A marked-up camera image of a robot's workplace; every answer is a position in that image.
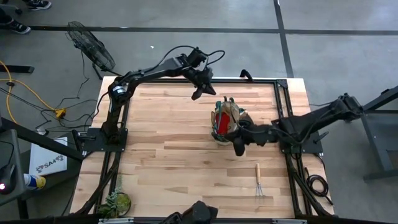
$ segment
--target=wooden table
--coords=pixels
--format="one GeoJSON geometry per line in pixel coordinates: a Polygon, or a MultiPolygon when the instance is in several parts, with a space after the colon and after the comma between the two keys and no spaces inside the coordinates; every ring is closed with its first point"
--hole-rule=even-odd
{"type": "MultiPolygon", "coordinates": [[[[99,95],[107,91],[113,79],[104,77],[99,95]]],[[[308,113],[303,80],[288,79],[288,84],[294,114],[308,113]]],[[[223,96],[233,96],[257,124],[277,119],[272,85],[213,86],[216,96],[204,94],[196,101],[190,99],[195,90],[190,83],[145,83],[137,88],[127,121],[127,146],[119,166],[123,192],[130,195],[133,203],[128,216],[167,217],[201,200],[219,208],[218,217],[294,217],[285,158],[277,144],[252,144],[246,147],[245,155],[237,157],[232,146],[219,146],[210,135],[210,113],[223,96]],[[257,162],[266,195],[260,200],[255,198],[257,162]]],[[[104,97],[94,127],[106,120],[108,107],[109,99],[104,97]]],[[[98,186],[103,157],[103,152],[95,152],[83,161],[71,212],[81,208],[98,186]]],[[[315,156],[303,155],[303,163],[311,174],[325,177],[315,156]]],[[[304,211],[301,190],[297,192],[304,211]]],[[[317,199],[333,213],[326,199],[317,199]]]]}

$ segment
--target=person's foot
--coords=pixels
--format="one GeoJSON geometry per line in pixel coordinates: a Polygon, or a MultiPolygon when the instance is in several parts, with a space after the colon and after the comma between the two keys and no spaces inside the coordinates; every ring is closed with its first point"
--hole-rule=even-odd
{"type": "Polygon", "coordinates": [[[14,31],[18,34],[27,34],[31,31],[29,26],[25,26],[24,24],[21,24],[20,22],[16,21],[15,19],[12,19],[12,21],[8,22],[7,24],[0,24],[0,26],[6,26],[11,31],[14,31]]]}
{"type": "Polygon", "coordinates": [[[26,2],[26,6],[31,11],[38,11],[38,10],[49,9],[51,7],[51,2],[30,0],[29,2],[26,2]]]}

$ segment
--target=wooden handle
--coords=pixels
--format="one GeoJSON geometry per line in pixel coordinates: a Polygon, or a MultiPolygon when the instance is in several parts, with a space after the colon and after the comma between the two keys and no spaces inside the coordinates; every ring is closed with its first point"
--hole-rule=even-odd
{"type": "Polygon", "coordinates": [[[257,164],[256,164],[256,179],[257,179],[257,183],[260,182],[260,177],[261,177],[261,174],[260,174],[260,164],[257,163],[257,164]]]}

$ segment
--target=electric fan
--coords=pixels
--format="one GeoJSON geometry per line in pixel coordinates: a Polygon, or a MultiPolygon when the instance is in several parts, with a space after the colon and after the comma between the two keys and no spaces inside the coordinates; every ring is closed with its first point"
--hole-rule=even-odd
{"type": "Polygon", "coordinates": [[[111,54],[105,49],[104,43],[99,41],[83,24],[77,21],[68,22],[68,35],[74,46],[93,62],[93,68],[100,80],[103,78],[96,66],[104,72],[120,76],[120,74],[113,72],[116,64],[111,54]]]}

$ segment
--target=gray floor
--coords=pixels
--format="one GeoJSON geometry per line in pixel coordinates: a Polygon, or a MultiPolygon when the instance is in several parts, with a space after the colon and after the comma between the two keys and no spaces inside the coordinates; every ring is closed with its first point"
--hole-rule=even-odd
{"type": "MultiPolygon", "coordinates": [[[[398,30],[398,2],[394,0],[279,2],[286,29],[398,30]]],[[[20,1],[11,3],[23,5],[20,1]]],[[[32,26],[64,26],[68,21],[80,21],[96,27],[278,28],[272,0],[53,0],[51,10],[25,12],[18,19],[32,26]]],[[[120,73],[150,67],[168,49],[190,44],[207,52],[226,51],[226,57],[213,66],[219,77],[237,76],[243,68],[255,77],[287,76],[279,34],[95,32],[95,35],[114,57],[115,71],[120,73]]],[[[294,76],[304,78],[311,103],[331,101],[348,92],[365,104],[398,84],[396,35],[288,35],[287,44],[294,76]]],[[[85,80],[80,52],[62,31],[33,31],[22,36],[0,30],[0,60],[34,66],[33,74],[13,74],[13,77],[31,86],[50,105],[57,105],[63,97],[75,96],[85,80]]],[[[85,75],[90,80],[83,87],[80,100],[65,105],[98,96],[101,82],[87,58],[85,62],[85,75]]],[[[39,104],[21,85],[13,93],[39,104]]],[[[3,105],[1,114],[8,117],[4,94],[0,105],[3,105]]],[[[94,102],[77,106],[68,111],[67,118],[91,113],[94,106],[94,102]]],[[[34,129],[44,121],[39,111],[13,98],[11,109],[18,123],[27,128],[34,129]]],[[[58,126],[56,121],[46,124],[53,126],[58,126]]],[[[330,131],[322,144],[336,214],[397,222],[398,179],[368,184],[362,180],[364,174],[377,171],[378,166],[361,122],[338,122],[325,130],[330,131]]],[[[75,181],[29,200],[31,217],[60,215],[75,181]]],[[[0,220],[17,219],[16,203],[0,207],[0,213],[0,220]]]]}

